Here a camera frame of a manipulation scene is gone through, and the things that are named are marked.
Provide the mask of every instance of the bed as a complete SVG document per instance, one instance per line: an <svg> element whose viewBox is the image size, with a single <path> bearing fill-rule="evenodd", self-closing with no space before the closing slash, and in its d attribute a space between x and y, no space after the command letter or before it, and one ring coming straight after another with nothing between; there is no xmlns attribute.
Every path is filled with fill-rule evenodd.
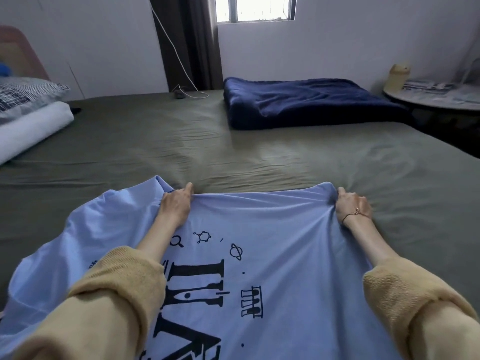
<svg viewBox="0 0 480 360"><path fill-rule="evenodd" d="M401 123L235 131L222 91L74 102L76 120L0 166L0 308L22 258L79 205L160 175L196 193L263 192L330 181L371 201L386 240L480 310L480 161Z"/></svg>

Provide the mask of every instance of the yellow sweater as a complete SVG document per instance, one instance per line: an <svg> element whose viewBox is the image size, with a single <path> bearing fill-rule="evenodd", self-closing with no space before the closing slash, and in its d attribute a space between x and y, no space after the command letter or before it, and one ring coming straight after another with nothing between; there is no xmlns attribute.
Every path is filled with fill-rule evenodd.
<svg viewBox="0 0 480 360"><path fill-rule="evenodd" d="M405 359L480 359L477 315L440 278L395 258L366 273L363 284L367 302ZM133 248L115 248L74 284L13 358L133 360L164 301L165 285L159 263Z"/></svg>

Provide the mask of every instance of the headboard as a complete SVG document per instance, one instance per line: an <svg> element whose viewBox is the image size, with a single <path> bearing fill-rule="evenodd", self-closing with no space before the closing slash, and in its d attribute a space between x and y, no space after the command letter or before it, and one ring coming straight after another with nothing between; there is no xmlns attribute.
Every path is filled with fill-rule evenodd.
<svg viewBox="0 0 480 360"><path fill-rule="evenodd" d="M26 36L13 26L0 25L0 62L15 76L50 80Z"/></svg>

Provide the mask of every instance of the blue t-shirt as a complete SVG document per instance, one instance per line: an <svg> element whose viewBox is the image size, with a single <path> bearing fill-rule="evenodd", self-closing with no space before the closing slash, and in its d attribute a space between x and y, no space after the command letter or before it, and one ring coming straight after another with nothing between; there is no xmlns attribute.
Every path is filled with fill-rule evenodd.
<svg viewBox="0 0 480 360"><path fill-rule="evenodd" d="M23 259L0 322L0 358L109 250L135 247L171 190L158 176L109 190ZM165 302L140 358L399 360L365 302L362 276L370 265L339 225L336 198L331 183L195 195L163 258Z"/></svg>

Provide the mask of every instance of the blue object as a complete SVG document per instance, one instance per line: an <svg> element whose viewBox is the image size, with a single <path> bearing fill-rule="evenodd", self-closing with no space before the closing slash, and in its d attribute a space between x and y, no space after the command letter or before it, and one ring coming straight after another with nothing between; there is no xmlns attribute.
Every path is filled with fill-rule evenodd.
<svg viewBox="0 0 480 360"><path fill-rule="evenodd" d="M109 190L23 259L0 322L0 358L104 254L135 247L171 190L158 176ZM143 358L400 360L363 297L370 265L339 225L336 198L331 183L196 195L164 257L166 299Z"/></svg>
<svg viewBox="0 0 480 360"><path fill-rule="evenodd" d="M12 70L6 64L0 63L0 77L10 77Z"/></svg>
<svg viewBox="0 0 480 360"><path fill-rule="evenodd" d="M234 129L396 121L413 125L408 110L347 79L224 81L228 121Z"/></svg>

